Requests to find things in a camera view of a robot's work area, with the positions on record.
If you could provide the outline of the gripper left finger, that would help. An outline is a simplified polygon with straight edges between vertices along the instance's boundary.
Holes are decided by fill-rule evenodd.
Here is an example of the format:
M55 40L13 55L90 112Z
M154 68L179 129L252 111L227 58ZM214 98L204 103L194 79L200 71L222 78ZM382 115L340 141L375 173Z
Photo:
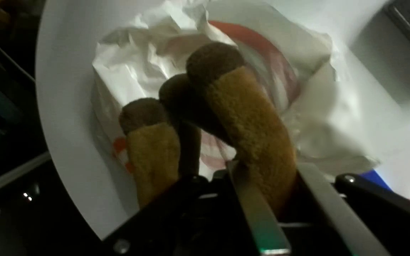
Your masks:
M249 170L181 178L103 241L106 256L291 256Z

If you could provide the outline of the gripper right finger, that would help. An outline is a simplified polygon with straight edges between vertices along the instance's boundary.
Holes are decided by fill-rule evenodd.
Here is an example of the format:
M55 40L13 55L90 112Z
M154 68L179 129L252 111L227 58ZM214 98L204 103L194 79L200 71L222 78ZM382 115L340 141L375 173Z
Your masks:
M346 256L410 256L410 200L355 174L329 182L313 164L298 173Z

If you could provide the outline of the brown plush toy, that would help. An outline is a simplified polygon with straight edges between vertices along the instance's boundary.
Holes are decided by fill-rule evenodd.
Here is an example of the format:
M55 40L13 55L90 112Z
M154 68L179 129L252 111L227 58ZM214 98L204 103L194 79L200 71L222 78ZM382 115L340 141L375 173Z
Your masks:
M182 177L198 175L201 131L236 151L237 172L282 218L296 180L296 153L288 130L233 45L211 42L195 50L186 72L166 80L157 98L122 107L119 125L144 208Z

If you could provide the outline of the blue flat object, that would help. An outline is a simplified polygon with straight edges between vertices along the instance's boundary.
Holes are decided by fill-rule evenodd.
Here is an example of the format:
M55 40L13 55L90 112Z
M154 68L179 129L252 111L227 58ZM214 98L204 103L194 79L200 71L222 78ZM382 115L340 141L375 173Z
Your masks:
M363 177L364 179L371 181L382 188L385 188L389 191L393 191L389 185L380 177L380 175L375 170L370 170L360 174L359 176Z

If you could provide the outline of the white crumpled bag red print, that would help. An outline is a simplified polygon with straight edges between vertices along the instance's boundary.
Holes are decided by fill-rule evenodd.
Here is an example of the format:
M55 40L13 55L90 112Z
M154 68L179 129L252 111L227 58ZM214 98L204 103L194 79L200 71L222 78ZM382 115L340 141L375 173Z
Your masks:
M380 164L363 131L356 84L328 34L291 21L262 0L166 0L96 46L91 101L113 156L127 171L122 107L158 98L166 80L185 72L191 53L213 41L241 52L286 125L299 162L330 175L364 173Z

